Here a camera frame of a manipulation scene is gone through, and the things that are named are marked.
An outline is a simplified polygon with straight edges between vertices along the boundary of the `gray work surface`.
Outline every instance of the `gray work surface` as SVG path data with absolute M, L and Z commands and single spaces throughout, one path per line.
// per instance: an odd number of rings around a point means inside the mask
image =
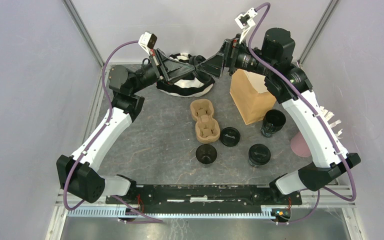
M 280 105 L 276 103 L 274 108 L 285 113 L 286 124 L 273 137 L 265 138 L 260 132 L 261 121 L 245 125 L 229 93 L 230 85 L 231 77 L 225 71 L 203 97 L 171 96 L 155 86 L 139 91 L 137 95 L 145 97 L 142 112 L 115 141 L 98 173 L 121 174 L 138 184 L 268 184 L 312 161 L 292 152 L 290 140 L 298 128 Z M 217 159 L 210 167 L 201 167 L 195 157 L 202 143 L 197 140 L 190 111 L 192 101 L 204 98 L 212 102 L 220 129 L 234 127 L 241 135 L 234 147 L 219 140 L 211 143 Z M 104 97 L 99 121 L 107 109 Z M 248 164 L 248 150 L 254 144 L 264 144 L 271 151 L 270 162 L 260 168 Z
M 292 209 L 292 220 L 309 209 Z M 267 219 L 166 218 L 158 224 L 124 224 L 116 218 L 67 217 L 61 240 L 350 240 L 340 208 L 318 208 L 308 219 L 276 226 Z

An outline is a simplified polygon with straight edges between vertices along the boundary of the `purple cable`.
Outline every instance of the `purple cable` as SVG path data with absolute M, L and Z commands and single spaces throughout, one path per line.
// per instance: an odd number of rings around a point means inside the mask
M 107 68 L 108 66 L 108 63 L 110 62 L 110 59 L 111 57 L 119 50 L 121 49 L 122 47 L 124 46 L 127 46 L 127 45 L 130 45 L 130 44 L 135 44 L 137 43 L 138 41 L 129 41 L 129 42 L 126 42 L 124 44 L 121 44 L 120 46 L 118 46 L 116 49 L 114 49 L 114 51 L 112 51 L 112 53 L 108 56 L 108 58 L 106 59 L 106 62 L 105 64 L 103 65 L 102 67 L 102 79 L 101 79 L 101 82 L 102 82 L 102 89 L 103 89 L 103 92 L 105 93 L 105 96 L 106 96 L 106 99 L 108 100 L 108 109 L 109 109 L 109 114 L 108 114 L 108 118 L 106 119 L 106 123 L 109 123 L 110 122 L 110 119 L 111 117 L 113 116 L 113 108 L 111 106 L 111 98 L 110 98 L 110 95 L 108 94 L 108 91 L 107 91 L 107 88 L 105 87 L 105 69 Z M 91 145 L 95 142 L 95 140 L 99 137 L 99 135 L 102 133 L 102 131 L 104 131 L 105 127 L 107 125 L 104 124 L 102 125 L 102 127 L 99 129 L 99 131 L 96 133 L 95 136 L 93 136 L 93 138 L 90 140 L 90 142 L 86 145 L 86 147 L 84 148 L 84 151 L 88 151 L 89 148 L 91 147 Z M 74 207 L 70 207 L 69 206 L 69 203 L 67 202 L 67 192 L 69 190 L 69 183 L 70 183 L 70 180 L 72 179 L 72 176 L 73 176 L 73 173 L 74 173 L 74 170 L 76 169 L 77 165 L 79 165 L 80 163 L 80 160 L 82 160 L 82 158 L 84 157 L 85 155 L 83 154 L 83 152 L 78 156 L 77 160 L 74 162 L 73 166 L 71 167 L 70 169 L 70 172 L 68 173 L 68 176 L 67 176 L 67 179 L 65 180 L 65 184 L 64 184 L 64 194 L 63 194 L 63 202 L 64 202 L 64 207 L 69 210 L 69 211 L 72 211 L 72 210 L 75 210 L 76 208 L 78 208 L 85 200 L 81 200 L 79 203 L 77 203 Z
M 161 224 L 161 223 L 164 223 L 163 220 L 160 220 L 160 219 L 156 219 L 156 218 L 153 218 L 153 217 L 150 217 L 150 216 L 147 216 L 145 214 L 143 214 L 142 212 L 136 210 L 135 208 L 133 208 L 132 206 L 130 206 L 127 202 L 125 202 L 123 199 L 121 199 L 119 196 L 117 195 L 112 195 L 111 197 L 117 199 L 118 201 L 120 201 L 122 204 L 126 205 L 132 212 L 134 212 L 135 214 L 138 214 L 144 218 L 147 218 L 149 219 L 150 221 L 126 221 L 125 223 L 127 224 Z
M 258 11 L 260 10 L 261 8 L 263 7 L 267 7 L 265 9 L 265 12 L 264 14 L 262 15 L 261 19 L 259 20 L 257 26 L 255 27 L 254 31 L 252 32 L 251 34 L 251 37 L 249 38 L 249 44 L 248 44 L 248 49 L 251 53 L 251 55 L 257 59 L 261 64 L 263 64 L 266 68 L 270 69 L 273 73 L 275 73 L 277 76 L 279 76 L 291 89 L 292 91 L 304 102 L 305 105 L 307 105 L 307 107 L 313 112 L 313 114 L 316 116 L 318 115 L 318 112 L 317 110 L 307 101 L 307 99 L 305 99 L 301 93 L 295 88 L 295 86 L 289 82 L 289 80 L 282 74 L 280 73 L 278 70 L 276 70 L 274 67 L 270 66 L 270 64 L 268 64 L 267 62 L 263 61 L 260 57 L 258 57 L 256 55 L 256 53 L 253 51 L 253 49 L 251 48 L 251 42 L 253 41 L 253 38 L 255 36 L 255 34 L 257 33 L 257 30 L 259 29 L 261 23 L 263 22 L 264 18 L 266 17 L 267 13 L 269 12 L 269 9 L 270 9 L 270 3 L 269 2 L 265 2 L 263 4 L 261 4 L 260 6 L 256 7 L 255 8 L 255 11 Z M 321 126 L 323 127 L 324 131 L 326 132 L 327 134 L 327 137 L 329 138 L 330 142 L 332 143 L 333 145 L 333 148 L 335 149 L 335 152 L 336 153 L 339 153 L 340 152 L 340 149 L 337 145 L 337 143 L 335 142 L 333 136 L 331 135 L 331 133 L 329 132 L 329 128 L 328 126 L 325 124 L 325 122 L 323 121 L 323 118 L 319 115 L 317 116 L 317 119 L 318 121 L 320 122 Z M 342 156 L 342 154 L 339 154 L 338 155 L 340 160 L 342 161 L 345 169 L 346 169 L 346 173 L 348 174 L 348 177 L 349 177 L 349 182 L 351 184 L 351 190 L 352 190 L 352 196 L 351 198 L 347 198 L 345 196 L 342 196 L 341 194 L 333 191 L 332 189 L 324 186 L 323 188 L 326 189 L 327 191 L 329 191 L 330 193 L 332 193 L 333 195 L 339 197 L 340 199 L 342 200 L 345 200 L 345 201 L 348 201 L 348 202 L 353 202 L 356 197 L 357 197 L 357 191 L 356 191 L 356 184 L 354 182 L 354 178 L 353 178 L 353 175 L 351 174 L 351 169 L 350 167 L 348 166 L 348 163 L 347 161 L 345 160 L 345 158 Z

